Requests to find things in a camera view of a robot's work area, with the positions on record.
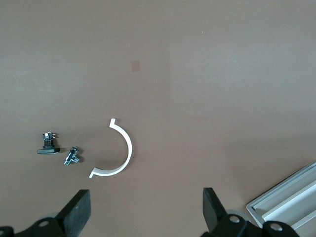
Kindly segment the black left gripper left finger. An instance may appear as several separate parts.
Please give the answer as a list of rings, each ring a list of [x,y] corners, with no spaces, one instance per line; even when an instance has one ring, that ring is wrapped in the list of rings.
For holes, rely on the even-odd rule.
[[[15,233],[2,226],[2,237],[78,237],[91,215],[90,190],[79,190],[55,217],[45,217]]]

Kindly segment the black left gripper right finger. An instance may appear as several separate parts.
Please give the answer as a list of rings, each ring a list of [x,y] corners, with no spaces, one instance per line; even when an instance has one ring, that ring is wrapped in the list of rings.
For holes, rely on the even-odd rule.
[[[213,188],[203,189],[203,216],[208,227],[204,237],[297,237],[288,224],[268,221],[261,228],[240,215],[226,212]]]

